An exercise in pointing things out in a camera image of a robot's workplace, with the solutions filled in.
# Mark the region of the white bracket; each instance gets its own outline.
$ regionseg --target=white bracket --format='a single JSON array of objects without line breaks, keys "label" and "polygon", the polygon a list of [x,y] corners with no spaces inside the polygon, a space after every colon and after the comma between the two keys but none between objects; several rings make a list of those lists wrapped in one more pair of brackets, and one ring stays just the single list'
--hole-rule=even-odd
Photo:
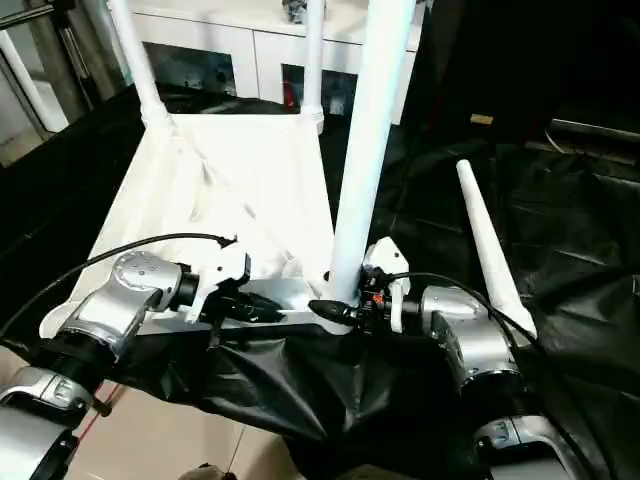
[{"label": "white bracket", "polygon": [[[381,268],[384,273],[404,273],[409,271],[409,262],[402,255],[398,246],[391,237],[384,237],[367,249],[363,266]],[[408,278],[399,278],[389,285],[391,291],[391,330],[402,333],[402,302],[404,296],[411,290],[411,281]]]}]

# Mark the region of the black cable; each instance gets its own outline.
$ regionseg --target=black cable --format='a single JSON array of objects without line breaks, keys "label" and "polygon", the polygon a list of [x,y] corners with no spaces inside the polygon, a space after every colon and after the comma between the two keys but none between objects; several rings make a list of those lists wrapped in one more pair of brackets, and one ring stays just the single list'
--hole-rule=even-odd
[{"label": "black cable", "polygon": [[229,240],[229,239],[226,239],[224,237],[220,237],[218,235],[211,235],[211,234],[208,234],[208,233],[168,233],[168,234],[165,234],[165,235],[156,235],[154,237],[144,238],[142,240],[137,240],[135,242],[127,243],[127,244],[122,245],[120,247],[117,247],[117,248],[114,248],[112,250],[108,250],[108,251],[106,251],[104,253],[101,253],[100,255],[96,255],[95,257],[90,258],[89,260],[81,263],[80,265],[76,265],[72,269],[66,271],[65,273],[60,275],[58,278],[56,278],[53,282],[51,282],[49,285],[47,285],[42,290],[40,290],[38,293],[36,293],[33,297],[31,297],[2,326],[2,329],[0,329],[0,340],[2,340],[7,335],[7,332],[11,328],[11,325],[13,325],[16,322],[16,320],[18,320],[18,318],[20,318],[27,310],[29,310],[29,308],[31,308],[31,306],[34,303],[36,303],[45,293],[47,293],[52,288],[55,288],[58,285],[60,285],[60,283],[65,281],[71,275],[73,275],[75,273],[78,273],[78,272],[81,272],[85,268],[90,267],[91,265],[94,265],[94,264],[96,264],[98,262],[101,262],[103,260],[106,260],[107,258],[113,257],[114,255],[118,255],[119,253],[124,253],[127,250],[131,250],[133,248],[142,247],[143,245],[149,245],[150,243],[162,242],[164,240],[173,240],[173,239],[176,239],[176,238],[200,238],[200,239],[204,239],[204,240],[214,240],[214,241],[218,242],[218,244],[220,244],[220,246],[223,247],[223,248],[226,247],[227,245],[231,245],[232,243],[235,242],[235,240]]},{"label": "black cable", "polygon": [[[612,480],[617,479],[617,476],[614,474],[614,469],[613,469],[613,463],[614,463],[613,458],[609,450],[605,448],[604,443],[600,438],[600,435],[598,435],[595,425],[591,420],[591,417],[587,414],[586,410],[582,405],[582,402],[580,402],[576,397],[573,391],[573,388],[571,388],[571,386],[567,382],[564,375],[560,372],[558,366],[553,362],[553,360],[551,359],[551,357],[549,356],[549,354],[547,353],[547,351],[545,350],[545,348],[542,346],[542,344],[537,338],[531,335],[531,333],[529,333],[525,328],[520,326],[513,319],[509,318],[507,315],[505,315],[500,310],[496,309],[493,305],[491,305],[491,303],[489,303],[489,301],[487,301],[487,299],[481,293],[477,292],[473,288],[461,282],[458,282],[457,280],[454,280],[453,278],[447,277],[446,275],[441,275],[438,273],[431,273],[431,272],[404,272],[404,273],[387,275],[386,280],[388,282],[392,282],[393,280],[397,280],[400,278],[408,278],[408,277],[423,277],[426,279],[430,279],[432,281],[435,280],[436,282],[447,283],[449,285],[453,285],[467,292],[469,295],[475,298],[483,307],[485,307],[487,311],[496,319],[496,321],[498,322],[498,325],[500,326],[505,336],[511,343],[512,348],[515,348],[516,350],[519,350],[520,347],[515,342],[513,334],[511,333],[507,325],[511,326],[514,330],[520,333],[531,344],[531,346],[534,348],[536,353],[545,361],[545,363],[547,364],[548,370],[551,372],[554,379],[561,385],[561,387],[563,388],[563,390],[571,400],[571,403],[573,403],[575,409],[578,411],[579,415],[582,417],[582,420],[585,423],[587,430],[589,431],[589,434],[593,438],[593,441],[595,442],[596,446],[600,450],[600,453],[602,454],[602,458],[604,459],[607,470],[609,472],[609,477]],[[544,413],[546,416],[549,417],[549,421],[554,425],[554,427],[558,430],[558,432],[563,437],[563,439],[567,442],[569,447],[573,450],[576,457],[580,460],[580,463],[583,464],[583,467],[587,469],[587,471],[589,472],[589,475],[593,479],[597,479],[598,475],[595,472],[594,466],[591,464],[591,462],[589,462],[586,455],[584,454],[582,449],[579,447],[577,442],[573,439],[573,437],[571,437],[569,432],[567,432],[560,425],[559,421],[551,417],[548,411]]]}]

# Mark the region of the white shelf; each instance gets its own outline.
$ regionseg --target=white shelf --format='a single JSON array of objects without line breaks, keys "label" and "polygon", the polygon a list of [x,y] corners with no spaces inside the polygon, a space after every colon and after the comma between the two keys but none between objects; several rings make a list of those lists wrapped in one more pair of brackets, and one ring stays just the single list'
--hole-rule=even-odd
[{"label": "white shelf", "polygon": [[[327,0],[325,40],[362,45],[368,0]],[[290,24],[281,0],[132,0],[134,13],[192,22],[305,36],[304,25]],[[407,51],[415,52],[426,3],[416,7]]]}]

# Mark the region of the black tarp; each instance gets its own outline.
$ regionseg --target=black tarp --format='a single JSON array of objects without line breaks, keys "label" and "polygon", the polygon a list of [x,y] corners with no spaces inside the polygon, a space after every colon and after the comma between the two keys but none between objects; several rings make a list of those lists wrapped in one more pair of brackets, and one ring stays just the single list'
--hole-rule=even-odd
[{"label": "black tarp", "polygon": [[[258,101],[161,90],[173,112],[223,104],[227,113],[282,113]],[[3,317],[86,258],[142,135],[133,91],[0,170]],[[348,121],[320,137],[332,205],[339,197]],[[483,290],[455,174],[473,164],[518,289],[542,343],[567,375],[614,459],[616,478],[640,478],[640,324],[633,266],[640,174],[586,156],[468,139],[409,142],[393,128],[371,228],[390,235],[412,270]],[[42,316],[73,281],[29,311],[3,342],[29,358]],[[412,295],[422,287],[413,282]],[[310,480],[374,463],[420,478],[477,478],[465,417],[443,360],[419,337],[333,337],[313,328],[139,337],[112,378],[162,400],[193,405],[285,435]],[[550,411],[608,474],[584,422],[535,355],[522,369]]]}]

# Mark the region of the white tube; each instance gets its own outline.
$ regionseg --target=white tube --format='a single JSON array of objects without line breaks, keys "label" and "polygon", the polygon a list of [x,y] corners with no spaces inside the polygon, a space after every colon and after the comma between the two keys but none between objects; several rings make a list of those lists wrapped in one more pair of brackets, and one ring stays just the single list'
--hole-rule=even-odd
[{"label": "white tube", "polygon": [[467,160],[460,160],[456,169],[491,305],[537,336],[531,314],[520,301],[471,164]]},{"label": "white tube", "polygon": [[127,0],[110,0],[109,5],[122,50],[129,63],[138,97],[140,97],[142,121],[146,125],[165,121],[168,119],[167,109],[158,95],[149,57],[136,32]]},{"label": "white tube", "polygon": [[324,127],[322,112],[322,44],[324,28],[325,0],[307,1],[307,63],[304,67],[303,115],[308,115],[318,127],[318,134]]},{"label": "white tube", "polygon": [[416,0],[371,0],[351,117],[329,295],[355,303]]},{"label": "white tube", "polygon": [[29,75],[27,67],[25,67],[22,62],[20,54],[16,50],[16,47],[13,44],[13,41],[11,41],[11,37],[6,30],[0,31],[0,50],[4,53],[7,63],[11,66],[11,70],[13,70],[13,73],[16,75],[20,86],[24,90],[24,94],[29,99],[31,106],[33,106],[33,109],[40,118],[44,128],[49,132],[57,132],[60,128],[51,117],[51,112],[44,104],[36,84],[33,82],[31,75]]}]

